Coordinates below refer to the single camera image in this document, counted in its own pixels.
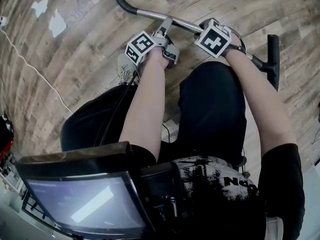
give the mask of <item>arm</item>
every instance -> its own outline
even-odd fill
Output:
[[[232,35],[232,43],[240,44],[240,40]],[[273,86],[250,61],[238,50],[229,50],[225,59],[236,73],[253,118],[257,125],[261,156],[282,144],[296,144],[291,123],[283,102]]]
[[[153,48],[148,56],[119,141],[145,148],[158,160],[165,113],[165,68],[169,61],[160,47]]]

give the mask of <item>shoe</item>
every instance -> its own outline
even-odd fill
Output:
[[[120,78],[119,85],[128,85],[132,80],[137,66],[128,58],[124,53],[118,56],[118,76]],[[140,76],[137,74],[132,82],[132,86],[138,85],[140,82]]]

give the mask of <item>white cable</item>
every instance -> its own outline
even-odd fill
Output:
[[[10,40],[9,36],[7,35],[7,33],[2,30],[1,25],[0,25],[0,31],[5,34],[6,39],[9,41],[10,45],[12,45],[12,47],[15,49],[16,54],[17,54],[21,59],[23,59],[24,63],[25,63],[28,67],[34,69],[34,71],[51,87],[51,89],[56,92],[56,94],[59,96],[62,104],[65,106],[65,108],[66,108],[71,114],[73,114],[73,112],[71,111],[71,109],[68,108],[67,105],[65,104],[65,102],[63,101],[63,99],[62,99],[60,93],[57,91],[57,89],[54,88],[54,87],[51,85],[51,83],[49,83],[48,80],[47,80],[34,66],[30,65],[30,64],[26,61],[26,59],[19,54],[16,46],[11,42],[11,40]]]

